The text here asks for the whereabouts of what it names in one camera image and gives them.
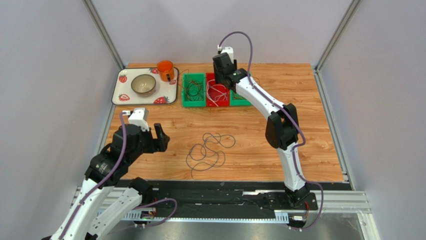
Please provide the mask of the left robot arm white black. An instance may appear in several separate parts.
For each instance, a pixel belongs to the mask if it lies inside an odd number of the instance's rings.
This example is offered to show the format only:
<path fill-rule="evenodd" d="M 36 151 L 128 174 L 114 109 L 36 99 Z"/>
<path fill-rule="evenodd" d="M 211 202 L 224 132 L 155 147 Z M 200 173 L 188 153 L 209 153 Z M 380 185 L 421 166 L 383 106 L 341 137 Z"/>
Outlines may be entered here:
<path fill-rule="evenodd" d="M 153 186 L 137 177 L 101 214 L 107 196 L 114 190 L 130 165 L 142 154 L 167 150 L 170 137 L 161 124 L 154 124 L 156 137 L 150 129 L 135 124 L 122 124 L 113 140 L 92 158 L 85 179 L 64 222 L 48 240 L 102 240 L 130 211 L 137 207 L 154 207 Z"/>

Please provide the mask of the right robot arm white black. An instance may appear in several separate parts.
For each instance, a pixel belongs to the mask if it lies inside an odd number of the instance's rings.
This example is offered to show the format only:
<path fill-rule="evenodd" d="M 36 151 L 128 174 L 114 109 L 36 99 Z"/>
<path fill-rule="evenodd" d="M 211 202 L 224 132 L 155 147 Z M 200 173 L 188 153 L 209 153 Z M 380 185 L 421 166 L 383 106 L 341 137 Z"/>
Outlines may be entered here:
<path fill-rule="evenodd" d="M 249 101 L 266 119 L 265 138 L 276 149 L 284 172 L 285 201 L 291 208 L 304 204 L 310 193 L 298 153 L 300 127 L 296 107 L 284 104 L 262 89 L 226 52 L 212 58 L 216 83 Z"/>

